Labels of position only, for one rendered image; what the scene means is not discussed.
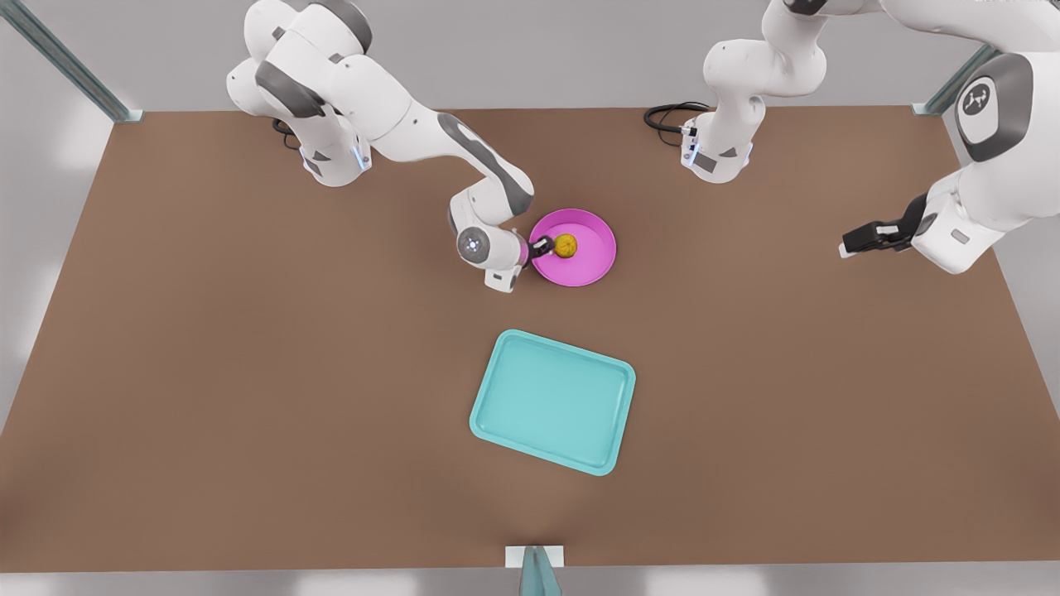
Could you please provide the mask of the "teal rectangular tray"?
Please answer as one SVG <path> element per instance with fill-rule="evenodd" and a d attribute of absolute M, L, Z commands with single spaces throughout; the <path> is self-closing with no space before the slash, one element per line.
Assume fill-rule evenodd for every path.
<path fill-rule="evenodd" d="M 617 464 L 636 380 L 625 361 L 506 329 L 469 427 L 489 444 L 602 478 Z"/>

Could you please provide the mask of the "silver frame post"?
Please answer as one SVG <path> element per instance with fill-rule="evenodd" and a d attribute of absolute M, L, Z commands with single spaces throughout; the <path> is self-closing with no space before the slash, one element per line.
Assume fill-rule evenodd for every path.
<path fill-rule="evenodd" d="M 1000 55 L 1000 51 L 993 48 L 993 46 L 980 46 L 980 49 L 973 56 L 970 56 L 969 60 L 951 78 L 948 78 L 935 94 L 928 99 L 928 102 L 912 104 L 912 112 L 916 113 L 916 116 L 942 116 L 956 102 L 966 80 L 970 78 L 982 65 L 992 60 L 997 55 Z"/>
<path fill-rule="evenodd" d="M 506 546 L 506 569 L 520 569 L 518 596 L 563 596 L 556 567 L 565 566 L 564 546 Z"/>
<path fill-rule="evenodd" d="M 80 92 L 90 99 L 113 123 L 142 121 L 144 112 L 128 108 L 34 12 L 26 7 L 22 0 L 0 0 L 0 17 L 12 29 L 18 31 L 26 42 L 34 46 L 46 60 L 57 68 L 65 78 L 74 84 Z"/>

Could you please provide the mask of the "pink round plate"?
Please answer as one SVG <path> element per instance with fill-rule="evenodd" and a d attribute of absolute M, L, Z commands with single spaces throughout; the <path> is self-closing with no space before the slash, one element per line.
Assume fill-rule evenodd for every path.
<path fill-rule="evenodd" d="M 578 243 L 572 257 L 561 259 L 546 255 L 532 261 L 542 278 L 556 286 L 589 286 L 612 268 L 617 256 L 617 242 L 605 220 L 583 209 L 561 209 L 535 223 L 531 241 L 542 236 L 570 234 Z"/>

